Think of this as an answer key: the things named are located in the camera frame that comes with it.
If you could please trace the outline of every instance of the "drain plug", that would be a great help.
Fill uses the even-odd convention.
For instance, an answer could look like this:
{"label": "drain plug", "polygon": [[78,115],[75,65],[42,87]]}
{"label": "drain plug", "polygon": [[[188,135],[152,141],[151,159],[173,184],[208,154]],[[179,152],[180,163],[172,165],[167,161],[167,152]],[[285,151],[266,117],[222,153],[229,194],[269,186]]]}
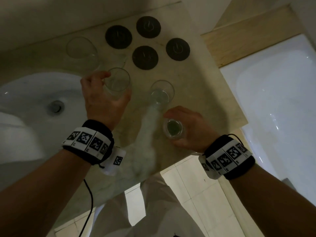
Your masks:
{"label": "drain plug", "polygon": [[65,104],[55,100],[47,106],[48,112],[53,115],[60,115],[65,110]]}

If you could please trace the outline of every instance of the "person's left hand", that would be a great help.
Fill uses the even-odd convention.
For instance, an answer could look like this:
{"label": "person's left hand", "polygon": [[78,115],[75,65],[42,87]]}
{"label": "person's left hand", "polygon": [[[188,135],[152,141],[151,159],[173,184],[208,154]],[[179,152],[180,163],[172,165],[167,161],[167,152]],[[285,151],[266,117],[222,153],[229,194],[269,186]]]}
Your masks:
{"label": "person's left hand", "polygon": [[132,92],[128,89],[120,99],[111,99],[103,91],[103,79],[110,75],[108,71],[94,72],[82,78],[80,83],[88,119],[99,121],[113,131],[131,100]]}

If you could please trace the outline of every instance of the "clear glass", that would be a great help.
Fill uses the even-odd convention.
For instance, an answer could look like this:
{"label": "clear glass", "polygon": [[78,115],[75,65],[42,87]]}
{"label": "clear glass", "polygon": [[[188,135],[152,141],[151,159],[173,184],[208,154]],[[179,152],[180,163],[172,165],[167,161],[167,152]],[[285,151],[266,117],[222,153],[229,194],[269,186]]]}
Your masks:
{"label": "clear glass", "polygon": [[166,105],[174,97],[174,87],[166,80],[154,82],[150,88],[150,98],[152,103]]}
{"label": "clear glass", "polygon": [[97,48],[85,37],[74,37],[66,45],[65,67],[91,72],[100,64]]}
{"label": "clear glass", "polygon": [[104,79],[106,90],[113,96],[121,96],[131,85],[131,78],[128,72],[120,67],[109,70],[111,76]]}
{"label": "clear glass", "polygon": [[181,139],[184,136],[182,123],[175,119],[165,119],[162,128],[169,139]]}

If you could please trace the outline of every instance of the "white sink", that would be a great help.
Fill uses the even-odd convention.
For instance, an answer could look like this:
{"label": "white sink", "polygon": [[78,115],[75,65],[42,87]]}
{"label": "white sink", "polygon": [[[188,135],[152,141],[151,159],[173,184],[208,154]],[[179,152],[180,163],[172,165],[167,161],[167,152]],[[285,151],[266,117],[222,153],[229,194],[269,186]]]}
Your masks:
{"label": "white sink", "polygon": [[[44,151],[39,160],[0,165],[0,190],[54,155],[61,142],[87,119],[80,79],[67,73],[37,73],[0,87],[0,111],[19,117],[31,127]],[[54,101],[61,109],[50,107]]]}

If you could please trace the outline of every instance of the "white bathtub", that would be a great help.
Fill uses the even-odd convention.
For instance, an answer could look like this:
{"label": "white bathtub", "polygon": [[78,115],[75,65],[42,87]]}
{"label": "white bathtub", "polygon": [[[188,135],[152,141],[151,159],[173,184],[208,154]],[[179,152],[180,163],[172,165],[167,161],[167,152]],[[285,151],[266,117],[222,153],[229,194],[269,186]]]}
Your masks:
{"label": "white bathtub", "polygon": [[257,162],[316,205],[316,52],[304,35],[221,68]]}

